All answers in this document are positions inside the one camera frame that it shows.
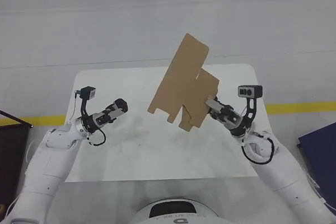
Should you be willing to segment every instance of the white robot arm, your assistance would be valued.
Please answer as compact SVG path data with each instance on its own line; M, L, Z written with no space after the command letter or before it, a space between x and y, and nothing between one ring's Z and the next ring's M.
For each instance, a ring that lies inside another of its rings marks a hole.
M2 224L45 223L53 197L71 171L82 140L89 140L93 132L101 131L105 124L128 111L127 103L118 99L102 112L89 116L85 107L87 100L94 97L95 89L85 87L77 94L82 99L82 116L46 133L25 172L17 202Z
M262 92L261 86L238 87L238 95L247 98L244 116L217 99L208 98L206 104L211 108L211 117L222 123L241 144L242 153L264 184L286 202L302 224L336 223L336 216L315 193L290 151L272 133L255 131L256 99L262 97Z

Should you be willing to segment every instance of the gray floor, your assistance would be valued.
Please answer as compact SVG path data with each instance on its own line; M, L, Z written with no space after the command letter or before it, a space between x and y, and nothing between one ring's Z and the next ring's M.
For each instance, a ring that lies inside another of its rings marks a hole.
M336 101L336 0L0 0L0 109L65 114L79 71L167 66L186 32L210 47L206 64L252 65L267 104ZM336 112L269 120L301 161L297 138ZM29 158L48 128L31 130Z

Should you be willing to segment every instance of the black wire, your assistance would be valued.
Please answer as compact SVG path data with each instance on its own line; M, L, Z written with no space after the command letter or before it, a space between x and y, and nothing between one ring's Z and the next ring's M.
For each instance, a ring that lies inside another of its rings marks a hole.
M87 111L86 111L86 104L87 104L87 100L82 100L81 103L81 116L83 118L88 117Z
M99 143L99 144L92 144L92 143L90 142L90 138L87 137L88 143L89 143L90 145L92 145L92 146L100 146L100 145L102 145L102 144L104 144L104 143L106 142L106 134L105 134L101 129L99 129L99 131L103 134L103 137L104 137L103 142L101 142L101 143Z
M274 146L274 142L270 138L267 138L267 140L271 143L271 154L270 154L270 158L266 162L256 162L256 161L252 160L245 153L244 146L241 146L241 150L242 150L242 153L244 154L245 158L247 158L247 160L249 160L250 162L252 162L254 164L258 164L258 165L265 165L265 164L270 163L273 159L273 156L274 156L275 146Z

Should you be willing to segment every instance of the yellow stripe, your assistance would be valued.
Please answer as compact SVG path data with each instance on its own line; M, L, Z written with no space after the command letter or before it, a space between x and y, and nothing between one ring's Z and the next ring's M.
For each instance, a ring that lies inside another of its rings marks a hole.
M266 104L266 110L269 115L273 114L298 114L298 113L314 113L336 111L335 102L303 102L298 104ZM34 126L59 126L64 124L65 115L55 116L34 116L21 118ZM9 118L0 118L0 126L16 124Z
M297 114L336 111L335 102L303 102L298 104L266 104L268 114Z
M60 126L64 124L66 115L54 115L54 116L32 116L27 118L20 118L26 122L29 122L33 126ZM10 118L0 118L0 126L17 124L16 121Z

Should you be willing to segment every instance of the brown cardboard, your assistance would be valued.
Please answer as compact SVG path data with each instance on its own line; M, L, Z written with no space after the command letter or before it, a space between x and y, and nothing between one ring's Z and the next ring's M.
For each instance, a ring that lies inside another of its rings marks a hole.
M187 132L199 128L207 116L208 96L218 93L219 80L202 69L209 48L186 34L148 108L154 114L157 108L167 112L167 121L173 123L183 106L179 127Z

